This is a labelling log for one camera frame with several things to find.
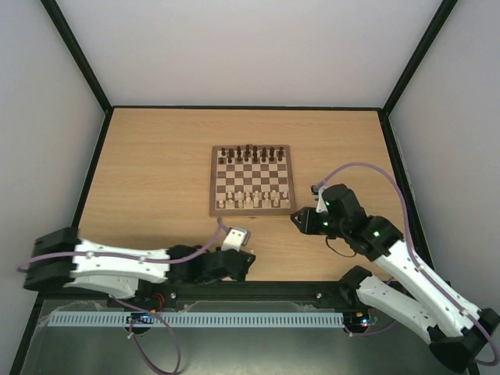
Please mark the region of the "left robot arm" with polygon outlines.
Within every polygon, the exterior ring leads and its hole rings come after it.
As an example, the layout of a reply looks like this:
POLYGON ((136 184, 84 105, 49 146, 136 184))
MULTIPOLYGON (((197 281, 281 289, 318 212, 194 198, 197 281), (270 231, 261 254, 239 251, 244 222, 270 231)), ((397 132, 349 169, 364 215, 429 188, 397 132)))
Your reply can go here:
POLYGON ((230 228, 213 251, 207 245, 137 250, 82 239, 77 228, 67 227, 35 241, 31 259, 20 266, 26 274, 23 287, 36 292, 81 288, 129 299, 149 296, 162 284, 243 281, 255 261, 243 249, 249 236, 245 229, 230 228))

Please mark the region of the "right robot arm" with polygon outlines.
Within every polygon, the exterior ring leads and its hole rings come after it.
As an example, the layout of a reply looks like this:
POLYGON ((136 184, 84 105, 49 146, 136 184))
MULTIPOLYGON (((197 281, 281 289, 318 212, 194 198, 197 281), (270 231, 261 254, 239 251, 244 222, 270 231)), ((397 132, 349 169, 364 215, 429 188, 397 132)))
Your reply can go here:
POLYGON ((455 373, 465 371, 499 325, 499 315, 467 301, 418 255, 402 232, 382 216, 369 216, 355 193, 343 184, 314 190, 316 207, 291 214, 303 234, 342 239, 393 276, 398 291, 361 266, 340 280, 342 300, 371 306, 412 330, 433 356, 455 373))

